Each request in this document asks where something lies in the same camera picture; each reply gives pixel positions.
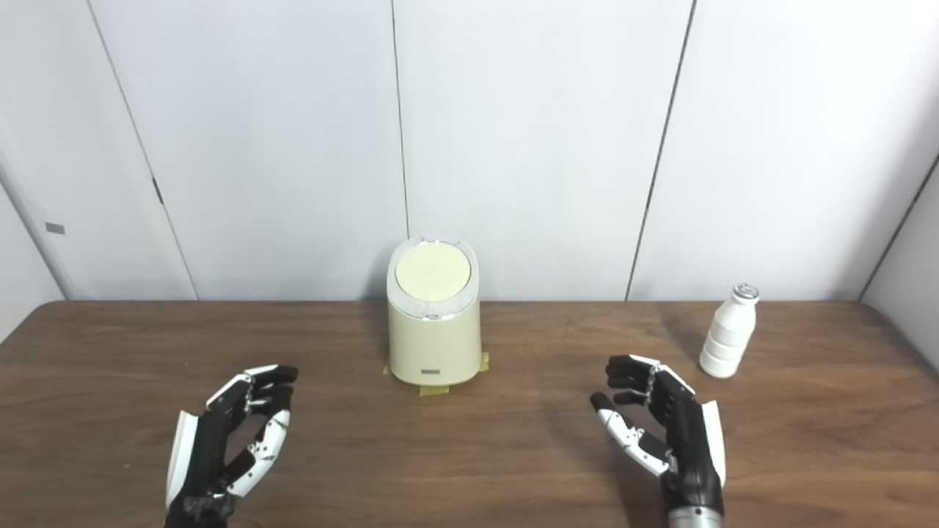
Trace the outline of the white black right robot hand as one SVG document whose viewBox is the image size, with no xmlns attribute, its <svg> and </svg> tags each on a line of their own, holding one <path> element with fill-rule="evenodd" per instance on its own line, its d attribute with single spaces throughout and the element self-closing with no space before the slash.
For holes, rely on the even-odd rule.
<svg viewBox="0 0 939 528">
<path fill-rule="evenodd" d="M 591 405 L 627 457 L 660 482 L 671 527 L 721 527 L 726 449 L 717 402 L 701 403 L 666 364 L 631 354 L 608 358 L 607 386 Z"/>
</svg>

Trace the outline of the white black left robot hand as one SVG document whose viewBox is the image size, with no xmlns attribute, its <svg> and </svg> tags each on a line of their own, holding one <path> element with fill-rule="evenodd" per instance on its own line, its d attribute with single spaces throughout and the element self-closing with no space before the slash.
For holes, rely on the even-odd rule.
<svg viewBox="0 0 939 528">
<path fill-rule="evenodd" d="M 261 481 L 284 447 L 299 369 L 246 369 L 215 391 L 201 415 L 179 412 L 168 465 L 164 527 L 226 527 L 238 502 Z M 264 417 L 254 440 L 231 461 L 229 437 L 249 417 Z"/>
</svg>

